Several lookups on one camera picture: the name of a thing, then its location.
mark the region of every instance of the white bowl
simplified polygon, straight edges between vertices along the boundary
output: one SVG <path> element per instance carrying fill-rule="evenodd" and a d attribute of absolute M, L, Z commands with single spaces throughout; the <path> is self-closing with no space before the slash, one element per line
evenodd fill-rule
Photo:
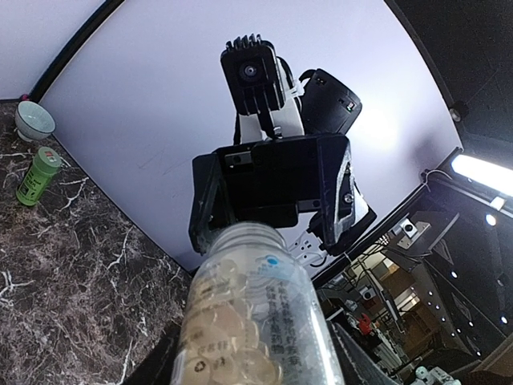
<path fill-rule="evenodd" d="M 55 130 L 54 118 L 39 104 L 28 100 L 18 104 L 14 114 L 18 135 L 23 140 L 42 140 Z"/>

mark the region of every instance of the green can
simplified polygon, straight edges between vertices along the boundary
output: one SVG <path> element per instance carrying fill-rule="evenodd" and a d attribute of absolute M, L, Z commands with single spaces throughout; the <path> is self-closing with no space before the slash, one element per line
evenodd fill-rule
<path fill-rule="evenodd" d="M 61 167 L 61 157 L 49 147 L 41 147 L 32 160 L 29 171 L 16 190 L 16 197 L 26 206 L 38 203 L 54 175 Z"/>

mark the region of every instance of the plastic bottle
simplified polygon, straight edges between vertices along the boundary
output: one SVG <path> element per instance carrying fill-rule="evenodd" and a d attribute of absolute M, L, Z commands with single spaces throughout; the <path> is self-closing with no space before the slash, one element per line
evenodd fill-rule
<path fill-rule="evenodd" d="M 339 385 L 306 271 L 267 225 L 227 228 L 192 281 L 171 385 Z"/>
<path fill-rule="evenodd" d="M 54 150 L 41 147 L 32 160 L 29 171 L 16 190 L 16 197 L 26 206 L 38 203 L 54 175 L 59 171 L 62 161 Z"/>

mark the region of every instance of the recycling symbol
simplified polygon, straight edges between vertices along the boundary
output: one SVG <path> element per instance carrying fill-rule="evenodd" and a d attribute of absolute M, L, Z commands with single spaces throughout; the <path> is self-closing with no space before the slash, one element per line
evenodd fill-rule
<path fill-rule="evenodd" d="M 194 366 L 194 371 L 196 373 L 200 373 L 201 371 L 204 370 L 204 368 L 207 367 L 207 364 L 204 362 L 204 361 L 199 361 L 195 366 Z"/>

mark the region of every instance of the black camera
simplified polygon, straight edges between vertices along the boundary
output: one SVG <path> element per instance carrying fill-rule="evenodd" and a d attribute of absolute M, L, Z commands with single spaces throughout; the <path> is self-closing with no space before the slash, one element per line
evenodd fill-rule
<path fill-rule="evenodd" d="M 285 105 L 274 46 L 259 34 L 227 42 L 221 54 L 221 66 L 239 114 L 261 114 Z"/>

